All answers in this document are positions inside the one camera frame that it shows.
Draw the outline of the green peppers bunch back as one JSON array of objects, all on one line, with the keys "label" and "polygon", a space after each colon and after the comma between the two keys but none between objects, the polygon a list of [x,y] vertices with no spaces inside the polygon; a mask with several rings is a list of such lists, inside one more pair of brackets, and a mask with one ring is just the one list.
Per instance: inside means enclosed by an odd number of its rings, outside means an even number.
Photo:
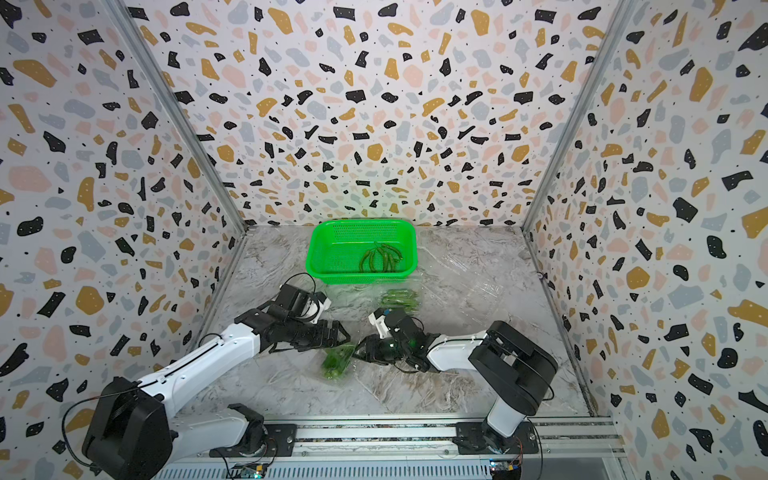
[{"label": "green peppers bunch back", "polygon": [[381,298],[385,308],[404,308],[410,311],[419,309],[421,302],[419,294],[411,289],[390,289]]}]

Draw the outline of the green peppers bunch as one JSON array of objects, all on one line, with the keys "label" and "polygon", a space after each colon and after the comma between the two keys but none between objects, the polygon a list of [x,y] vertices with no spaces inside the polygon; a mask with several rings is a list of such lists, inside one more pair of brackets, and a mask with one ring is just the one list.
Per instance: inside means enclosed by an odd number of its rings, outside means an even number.
[{"label": "green peppers bunch", "polygon": [[410,311],[419,309],[421,302],[419,294],[411,289],[390,289],[381,298],[385,308],[404,308]]},{"label": "green peppers bunch", "polygon": [[394,246],[376,243],[363,253],[358,269],[360,273],[394,273],[403,258],[403,254]]},{"label": "green peppers bunch", "polygon": [[321,365],[323,376],[329,380],[341,378],[351,363],[354,350],[354,345],[341,345],[327,349],[326,358]]}]

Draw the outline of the clear clamshell container back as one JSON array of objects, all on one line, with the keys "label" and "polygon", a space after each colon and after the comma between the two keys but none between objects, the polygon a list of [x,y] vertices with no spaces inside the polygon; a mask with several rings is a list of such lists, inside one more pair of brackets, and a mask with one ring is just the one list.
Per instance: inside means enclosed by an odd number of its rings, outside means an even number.
[{"label": "clear clamshell container back", "polygon": [[424,298],[422,283],[415,280],[384,285],[378,295],[382,308],[402,308],[408,314],[418,313]]}]

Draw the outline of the green peppers bunch front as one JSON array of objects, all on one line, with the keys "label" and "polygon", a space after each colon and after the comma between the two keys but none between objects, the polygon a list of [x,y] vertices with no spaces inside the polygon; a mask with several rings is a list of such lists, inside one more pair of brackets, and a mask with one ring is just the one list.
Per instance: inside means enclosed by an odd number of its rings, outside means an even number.
[{"label": "green peppers bunch front", "polygon": [[358,269],[360,273],[394,273],[403,258],[403,254],[394,246],[376,243],[363,253]]}]

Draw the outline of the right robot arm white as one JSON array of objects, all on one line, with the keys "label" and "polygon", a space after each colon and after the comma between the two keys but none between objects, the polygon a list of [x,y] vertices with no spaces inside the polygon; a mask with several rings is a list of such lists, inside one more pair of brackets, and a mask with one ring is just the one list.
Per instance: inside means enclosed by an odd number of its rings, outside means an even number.
[{"label": "right robot arm white", "polygon": [[497,398],[483,421],[483,434],[506,440],[542,403],[555,397],[554,357],[504,321],[474,334],[449,336],[426,331],[404,309],[378,309],[369,316],[376,332],[361,340],[352,357],[413,373],[477,372]]}]

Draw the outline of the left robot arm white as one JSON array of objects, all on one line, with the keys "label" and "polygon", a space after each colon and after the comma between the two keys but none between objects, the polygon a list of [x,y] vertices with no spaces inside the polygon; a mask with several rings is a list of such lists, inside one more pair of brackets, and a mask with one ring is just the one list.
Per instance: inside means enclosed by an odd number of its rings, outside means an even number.
[{"label": "left robot arm white", "polygon": [[97,400],[82,453],[114,479],[151,479],[167,464],[222,449],[235,456],[276,451],[264,418],[241,404],[186,420],[178,412],[239,364],[279,343],[299,352],[333,348],[350,340],[337,321],[278,319],[265,309],[239,315],[213,339],[179,361],[136,381],[117,377]]}]

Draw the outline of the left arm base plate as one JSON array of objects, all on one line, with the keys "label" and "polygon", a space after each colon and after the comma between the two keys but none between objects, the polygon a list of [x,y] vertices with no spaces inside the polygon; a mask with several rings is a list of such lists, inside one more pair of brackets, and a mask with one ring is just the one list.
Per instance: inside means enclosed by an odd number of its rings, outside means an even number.
[{"label": "left arm base plate", "polygon": [[238,461],[290,457],[296,437],[296,424],[259,424],[256,427],[248,427],[244,437],[234,446],[211,449],[209,455],[213,458],[224,457]]}]

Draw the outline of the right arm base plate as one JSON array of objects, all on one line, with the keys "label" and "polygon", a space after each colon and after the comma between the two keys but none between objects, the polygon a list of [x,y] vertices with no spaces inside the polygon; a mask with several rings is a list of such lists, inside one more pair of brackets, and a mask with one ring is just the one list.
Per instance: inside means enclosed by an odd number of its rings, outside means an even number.
[{"label": "right arm base plate", "polygon": [[539,452],[533,424],[523,421],[511,436],[505,437],[483,422],[459,422],[452,442],[461,455],[518,455]]}]

